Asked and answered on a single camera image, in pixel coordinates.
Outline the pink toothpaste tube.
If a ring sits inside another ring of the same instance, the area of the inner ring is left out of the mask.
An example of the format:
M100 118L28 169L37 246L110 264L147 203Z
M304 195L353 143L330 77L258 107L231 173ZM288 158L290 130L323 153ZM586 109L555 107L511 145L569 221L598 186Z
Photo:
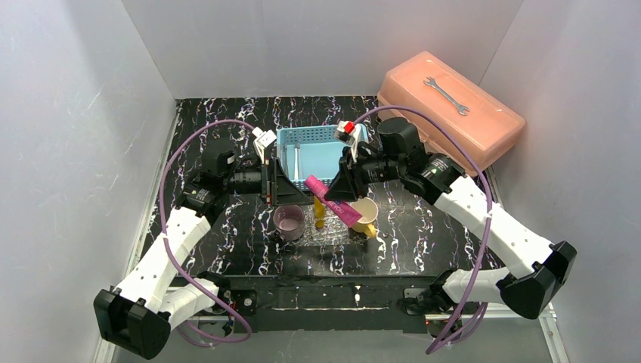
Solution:
M331 209L349 228L353 227L362 217L362 215L348 203L344 201L329 200L329 188L314 175L307 177L306 180L304 180L304 185L320 202Z

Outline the purple mug black rim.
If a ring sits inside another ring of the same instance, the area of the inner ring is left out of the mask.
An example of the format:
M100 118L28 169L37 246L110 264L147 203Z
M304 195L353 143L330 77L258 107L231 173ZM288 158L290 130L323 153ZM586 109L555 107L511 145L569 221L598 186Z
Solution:
M274 211L273 222L282 240L298 240L304 233L305 214L297 205L279 206Z

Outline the yellow mug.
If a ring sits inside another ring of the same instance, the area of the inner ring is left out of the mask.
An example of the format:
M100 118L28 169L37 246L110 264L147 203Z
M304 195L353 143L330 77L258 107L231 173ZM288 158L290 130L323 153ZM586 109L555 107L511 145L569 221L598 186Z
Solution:
M349 204L354 210L361 214L359 220L351 227L357 233L365 234L368 238L375 238L375 221L378 216L378 206L369 197L362 198Z

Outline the yellow toothpaste tube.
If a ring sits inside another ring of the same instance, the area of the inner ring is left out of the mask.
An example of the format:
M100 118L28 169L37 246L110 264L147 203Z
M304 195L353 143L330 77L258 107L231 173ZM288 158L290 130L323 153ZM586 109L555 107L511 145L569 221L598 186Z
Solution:
M324 228L325 217L326 209L324 204L317 197L314 197L314 226L316 229Z

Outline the clear glass tray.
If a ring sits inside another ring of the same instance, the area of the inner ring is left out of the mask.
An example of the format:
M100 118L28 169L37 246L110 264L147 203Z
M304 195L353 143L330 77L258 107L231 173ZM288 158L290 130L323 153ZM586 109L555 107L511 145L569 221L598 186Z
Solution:
M303 206L303 234L294 244L309 246L339 246L345 244L364 244L370 238L363 233L348 228L338 216L327 209L324 216L324 226L316 228L316 218L313 206Z

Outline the blue plastic basket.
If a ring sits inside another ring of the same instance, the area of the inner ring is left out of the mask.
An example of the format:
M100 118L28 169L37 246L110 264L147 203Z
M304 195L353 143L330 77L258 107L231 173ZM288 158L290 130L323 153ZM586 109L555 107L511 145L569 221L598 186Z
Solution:
M287 177L306 192L304 180L314 175L330 186L339 171L339 159L347 145L334 138L336 124L283 128L277 131L277 157ZM294 147L300 143L300 174L294 178Z

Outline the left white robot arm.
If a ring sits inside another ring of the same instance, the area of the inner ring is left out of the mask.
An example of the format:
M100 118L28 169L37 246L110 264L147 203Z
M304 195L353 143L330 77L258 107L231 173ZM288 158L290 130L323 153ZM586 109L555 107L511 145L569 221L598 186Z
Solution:
M156 357L170 333L196 313L213 307L225 280L202 273L196 282L168 293L189 252L228 208L233 194L257 194L272 206L306 205L308 194L285 175L278 158L237 159L232 150L202 160L176 199L161 233L133 270L116 286L101 290L93 306L103 340L145 359Z

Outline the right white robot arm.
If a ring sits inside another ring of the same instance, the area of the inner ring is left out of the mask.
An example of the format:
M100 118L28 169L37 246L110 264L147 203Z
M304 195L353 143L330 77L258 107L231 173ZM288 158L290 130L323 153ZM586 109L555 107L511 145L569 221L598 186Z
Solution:
M565 284L577 250L567 241L554 244L526 228L451 158L426 151L416 126L405 118L379 125L380 148L357 136L361 127L342 121L336 128L334 136L345 147L326 200L355 202L370 184L399 180L484 241L504 264L478 272L446 271L415 303L441 311L466 302L498 303L523 318L538 318Z

